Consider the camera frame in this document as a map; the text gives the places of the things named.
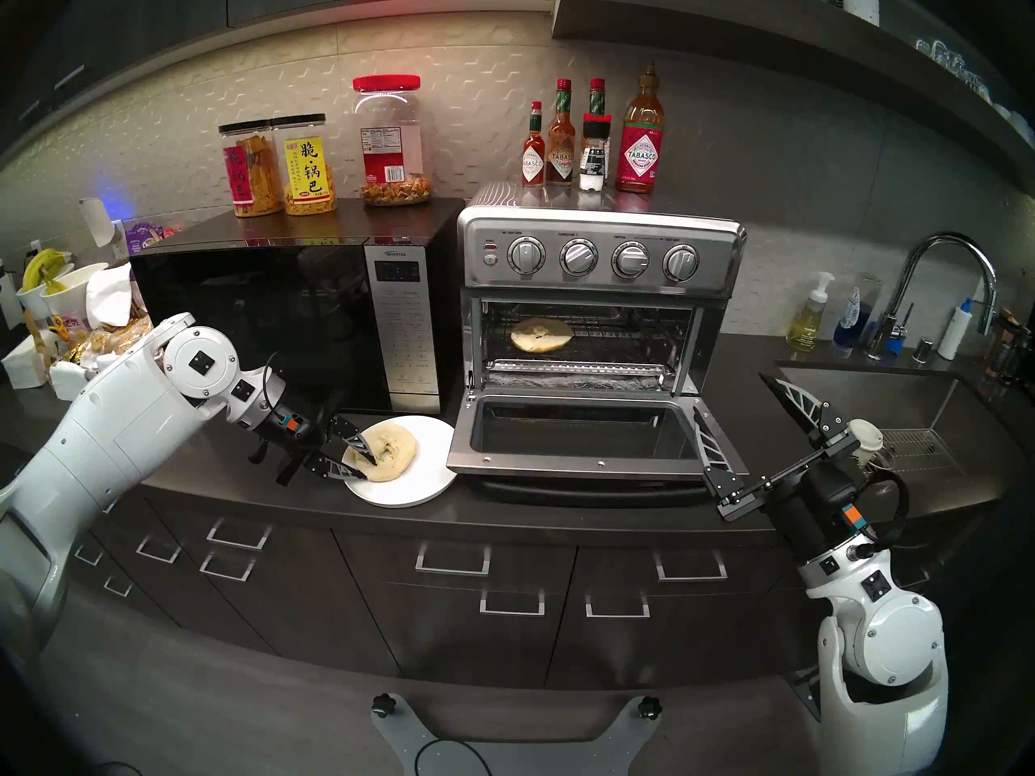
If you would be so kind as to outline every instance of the snack jar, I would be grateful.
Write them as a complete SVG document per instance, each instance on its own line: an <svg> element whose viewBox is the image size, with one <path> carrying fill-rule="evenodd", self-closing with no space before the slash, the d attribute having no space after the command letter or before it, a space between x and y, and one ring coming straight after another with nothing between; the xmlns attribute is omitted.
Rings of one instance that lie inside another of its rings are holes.
<svg viewBox="0 0 1035 776"><path fill-rule="evenodd" d="M284 210L292 216L333 211L337 196L323 144L327 115L282 116L272 122L280 153Z"/></svg>
<svg viewBox="0 0 1035 776"><path fill-rule="evenodd" d="M420 143L416 74L367 74L352 81L367 205L413 205L432 196Z"/></svg>
<svg viewBox="0 0 1035 776"><path fill-rule="evenodd" d="M223 162L238 216L262 216L284 210L269 119L220 124Z"/></svg>

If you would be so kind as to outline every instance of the dark countertop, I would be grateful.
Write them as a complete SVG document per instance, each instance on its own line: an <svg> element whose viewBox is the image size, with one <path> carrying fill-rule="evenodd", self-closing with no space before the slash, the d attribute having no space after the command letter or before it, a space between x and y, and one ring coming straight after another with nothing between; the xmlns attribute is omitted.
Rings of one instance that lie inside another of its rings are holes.
<svg viewBox="0 0 1035 776"><path fill-rule="evenodd" d="M870 362L861 354L838 357L829 342L811 353L797 353L779 337L722 334L712 358L703 396L748 470L773 473L793 464L810 448L798 426L783 412L759 371L780 376L778 362L886 371L915 371L903 355L892 363ZM922 371L948 371L978 392L987 408L1010 431L1026 455L1035 452L1035 406L1016 390L1004 390L982 381L980 363L960 357L944 361L936 354ZM0 386L4 423L0 444L34 452L42 446L68 404L47 387L12 390ZM444 416L447 421L452 417ZM360 427L381 420L353 417ZM459 476L438 498L407 509L383 509L354 496L338 482L299 472L287 487L275 483L279 455L270 450L266 460L247 461L258 441L218 419L181 448L145 481L148 490L182 493L191 501L209 503L213 511L291 525L333 527L356 533L438 536L478 541L541 544L650 544L663 535L692 535L707 543L716 533L736 534L735 543L774 544L775 532L761 512L734 524L723 523L705 502L680 508L581 509L570 506L527 506L501 503L480 493L471 476ZM885 519L880 516L870 519ZM914 506L913 514L924 513ZM730 536L724 536L730 543Z"/></svg>

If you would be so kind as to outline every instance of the oven knob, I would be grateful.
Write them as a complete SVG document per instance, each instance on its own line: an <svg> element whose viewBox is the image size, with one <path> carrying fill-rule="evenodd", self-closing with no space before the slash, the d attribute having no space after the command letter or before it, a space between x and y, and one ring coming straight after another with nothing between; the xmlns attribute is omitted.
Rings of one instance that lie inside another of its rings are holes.
<svg viewBox="0 0 1035 776"><path fill-rule="evenodd" d="M538 272L546 260L546 250L534 236L520 236L510 243L507 250L510 268L522 275Z"/></svg>
<svg viewBox="0 0 1035 776"><path fill-rule="evenodd" d="M620 277L640 277L650 264L650 255L647 248L639 241L623 241L615 249L612 259L615 274Z"/></svg>
<svg viewBox="0 0 1035 776"><path fill-rule="evenodd" d="M664 253L664 274L681 283L698 271L698 253L689 244L677 244Z"/></svg>
<svg viewBox="0 0 1035 776"><path fill-rule="evenodd" d="M561 269L569 275L588 275L596 266L596 247L589 239L571 239L561 248Z"/></svg>

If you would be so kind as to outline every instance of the red bottle cap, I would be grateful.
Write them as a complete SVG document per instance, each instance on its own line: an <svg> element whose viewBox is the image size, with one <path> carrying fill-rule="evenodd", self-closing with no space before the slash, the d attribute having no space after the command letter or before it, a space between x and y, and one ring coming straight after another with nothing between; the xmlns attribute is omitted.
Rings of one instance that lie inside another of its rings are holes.
<svg viewBox="0 0 1035 776"><path fill-rule="evenodd" d="M367 74L352 81L355 91L416 91L420 78L416 74Z"/></svg>

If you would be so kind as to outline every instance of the shelf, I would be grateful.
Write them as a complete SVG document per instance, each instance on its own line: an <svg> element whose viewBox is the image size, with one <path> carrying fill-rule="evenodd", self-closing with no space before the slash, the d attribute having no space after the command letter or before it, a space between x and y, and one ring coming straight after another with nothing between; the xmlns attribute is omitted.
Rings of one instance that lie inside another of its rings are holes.
<svg viewBox="0 0 1035 776"><path fill-rule="evenodd" d="M690 52L811 80L952 139L1035 196L1035 150L965 83L821 0L560 0L554 37Z"/></svg>

